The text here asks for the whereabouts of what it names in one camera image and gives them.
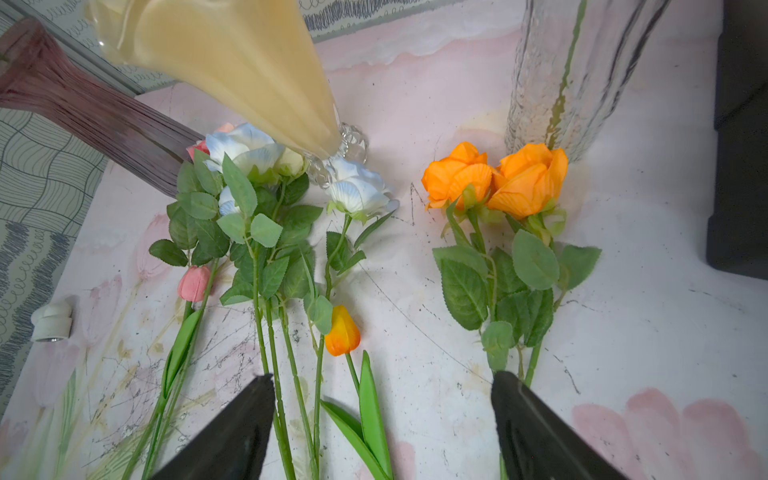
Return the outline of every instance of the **green stem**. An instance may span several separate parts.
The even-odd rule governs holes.
[[[357,379],[357,372],[355,372],[355,363],[352,361],[352,356],[346,354],[346,364],[349,365],[349,374],[352,376],[352,381],[355,384],[355,391],[360,394],[360,382]]]

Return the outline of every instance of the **pink tulip print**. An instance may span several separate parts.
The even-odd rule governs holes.
[[[763,460],[737,411],[701,399],[678,412],[659,390],[627,401],[624,414],[587,404],[573,408],[578,434],[630,480],[764,480]]]

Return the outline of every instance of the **pink glass vase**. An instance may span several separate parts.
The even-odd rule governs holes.
[[[75,67],[42,24],[17,22],[0,37],[0,107],[46,117],[166,195],[187,147],[202,139],[182,124]]]

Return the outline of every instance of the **black object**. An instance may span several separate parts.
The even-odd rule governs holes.
[[[491,403],[509,480],[626,480],[510,372],[493,377]]]
[[[768,2],[726,0],[723,13],[707,262],[768,280]]]
[[[152,480],[257,480],[274,411],[272,376],[256,377]]]

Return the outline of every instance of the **pink rose bud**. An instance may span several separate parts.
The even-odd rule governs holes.
[[[187,302],[200,302],[205,296],[209,279],[210,269],[207,266],[191,266],[181,277],[177,292]]]

